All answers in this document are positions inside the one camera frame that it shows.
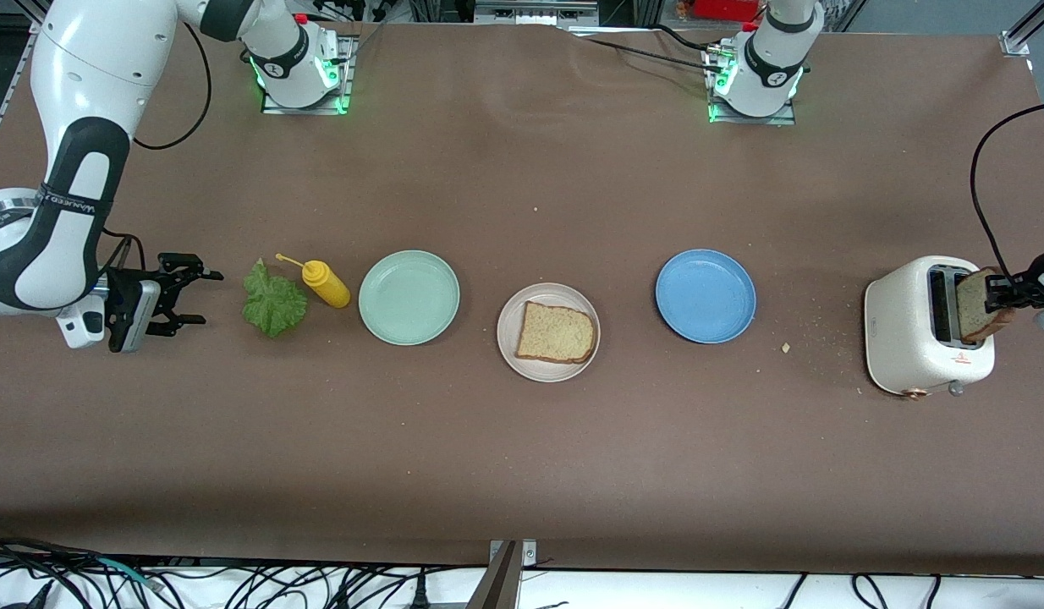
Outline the brown bread slice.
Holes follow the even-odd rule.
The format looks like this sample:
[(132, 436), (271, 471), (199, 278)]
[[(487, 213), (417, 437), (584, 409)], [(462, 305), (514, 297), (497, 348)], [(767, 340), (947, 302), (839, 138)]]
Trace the brown bread slice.
[(580, 310), (525, 302), (515, 356), (548, 364), (584, 364), (598, 343), (596, 323)]
[(958, 297), (959, 335), (963, 343), (978, 343), (1001, 331), (1017, 317), (1014, 308), (994, 311), (987, 309), (987, 280), (1001, 274), (995, 266), (982, 267), (964, 277), (956, 285)]

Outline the yellow squeeze sauce bottle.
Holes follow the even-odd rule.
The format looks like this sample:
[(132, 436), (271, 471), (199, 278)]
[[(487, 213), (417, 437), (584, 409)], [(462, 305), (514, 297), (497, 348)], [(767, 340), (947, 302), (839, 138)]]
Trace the yellow squeeze sauce bottle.
[(325, 304), (335, 309), (345, 309), (351, 302), (351, 292), (345, 282), (337, 277), (330, 266), (321, 260), (309, 260), (301, 262), (286, 255), (275, 254), (279, 261), (289, 262), (301, 270), (301, 280), (303, 284), (316, 292)]

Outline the mint green plate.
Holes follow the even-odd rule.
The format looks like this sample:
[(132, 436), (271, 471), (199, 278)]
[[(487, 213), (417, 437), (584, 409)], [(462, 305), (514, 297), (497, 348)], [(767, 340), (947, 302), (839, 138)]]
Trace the mint green plate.
[(367, 332), (398, 346), (436, 339), (455, 320), (460, 301), (455, 271), (424, 250), (382, 258), (367, 271), (357, 294)]

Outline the blue plate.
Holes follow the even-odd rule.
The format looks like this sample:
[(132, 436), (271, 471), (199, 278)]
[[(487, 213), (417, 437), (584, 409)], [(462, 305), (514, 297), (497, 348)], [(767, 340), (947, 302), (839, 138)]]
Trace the blue plate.
[(720, 344), (753, 323), (757, 296), (750, 274), (716, 250), (682, 251), (655, 280), (655, 305), (666, 325), (689, 342)]

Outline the beige plate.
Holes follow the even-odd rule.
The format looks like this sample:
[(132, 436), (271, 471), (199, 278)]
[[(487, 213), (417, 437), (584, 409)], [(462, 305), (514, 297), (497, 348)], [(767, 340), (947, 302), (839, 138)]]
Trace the beige plate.
[(598, 343), (593, 354), (598, 350), (601, 336), (601, 328), (598, 312), (593, 308), (592, 303), (579, 290), (569, 288), (560, 283), (537, 283), (528, 288), (522, 288), (515, 292), (511, 300), (503, 306), (497, 323), (497, 342), (500, 354), (511, 365), (512, 369), (518, 371), (522, 376), (532, 379), (532, 381), (552, 382), (566, 381), (579, 374), (586, 366), (591, 362), (592, 356), (584, 364), (548, 364), (544, 361), (530, 361), (520, 359), (515, 356), (519, 341), (519, 331), (522, 327), (523, 312), (525, 312), (525, 302), (533, 301), (539, 304), (552, 305), (552, 307), (569, 307), (580, 310), (591, 317), (598, 328)]

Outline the green lettuce leaf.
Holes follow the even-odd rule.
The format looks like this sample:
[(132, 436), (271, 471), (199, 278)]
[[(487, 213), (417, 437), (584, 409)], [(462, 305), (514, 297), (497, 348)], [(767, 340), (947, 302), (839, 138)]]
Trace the green lettuce leaf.
[(295, 328), (308, 312), (306, 294), (288, 278), (271, 275), (262, 258), (251, 267), (243, 286), (246, 301), (241, 317), (267, 337)]

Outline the white two-slot toaster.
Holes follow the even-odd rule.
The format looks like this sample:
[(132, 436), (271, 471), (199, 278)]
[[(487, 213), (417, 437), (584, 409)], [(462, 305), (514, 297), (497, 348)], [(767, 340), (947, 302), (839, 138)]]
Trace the white two-slot toaster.
[(960, 396), (992, 373), (993, 339), (960, 338), (958, 285), (977, 270), (967, 260), (928, 255), (867, 285), (865, 362), (875, 385), (906, 398)]

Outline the red box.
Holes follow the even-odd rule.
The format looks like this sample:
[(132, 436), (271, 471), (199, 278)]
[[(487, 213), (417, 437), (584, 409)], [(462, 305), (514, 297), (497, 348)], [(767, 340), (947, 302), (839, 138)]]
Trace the red box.
[(690, 0), (690, 13), (697, 19), (716, 22), (753, 22), (763, 0)]

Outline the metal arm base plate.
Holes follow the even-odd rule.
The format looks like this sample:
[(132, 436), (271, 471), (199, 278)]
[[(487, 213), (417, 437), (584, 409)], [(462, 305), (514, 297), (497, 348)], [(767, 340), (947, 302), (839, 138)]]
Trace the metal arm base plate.
[(360, 38), (308, 23), (308, 50), (290, 69), (252, 58), (262, 91), (261, 112), (274, 115), (345, 115), (353, 90)]
[(739, 61), (738, 51), (738, 47), (712, 46), (701, 52), (703, 65), (712, 69), (705, 77), (709, 120), (792, 126), (792, 99), (804, 70), (761, 76)]

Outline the aluminium frame profile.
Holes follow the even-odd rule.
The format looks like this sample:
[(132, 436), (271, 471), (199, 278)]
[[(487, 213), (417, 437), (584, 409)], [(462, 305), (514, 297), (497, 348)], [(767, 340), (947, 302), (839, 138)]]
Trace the aluminium frame profile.
[(0, 126), (53, 0), (0, 0)]
[(1030, 10), (999, 36), (999, 46), (1006, 57), (1028, 57), (1029, 42), (1044, 30), (1044, 0), (1036, 0)]

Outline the dark frame bar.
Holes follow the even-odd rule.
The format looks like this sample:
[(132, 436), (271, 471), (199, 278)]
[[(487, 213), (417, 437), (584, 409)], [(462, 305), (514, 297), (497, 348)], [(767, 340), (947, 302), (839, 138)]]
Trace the dark frame bar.
[(525, 541), (496, 540), (492, 546), (490, 564), (465, 609), (518, 609)]

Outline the metal corner bracket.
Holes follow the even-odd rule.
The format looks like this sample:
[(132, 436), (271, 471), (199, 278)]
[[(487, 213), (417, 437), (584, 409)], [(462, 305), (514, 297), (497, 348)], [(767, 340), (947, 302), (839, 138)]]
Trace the metal corner bracket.
[[(495, 559), (500, 547), (506, 543), (506, 540), (492, 540), (490, 543), (490, 555), (488, 555), (488, 562), (492, 563)], [(519, 540), (519, 555), (521, 556), (521, 563), (523, 568), (530, 569), (537, 564), (537, 542), (532, 539)]]

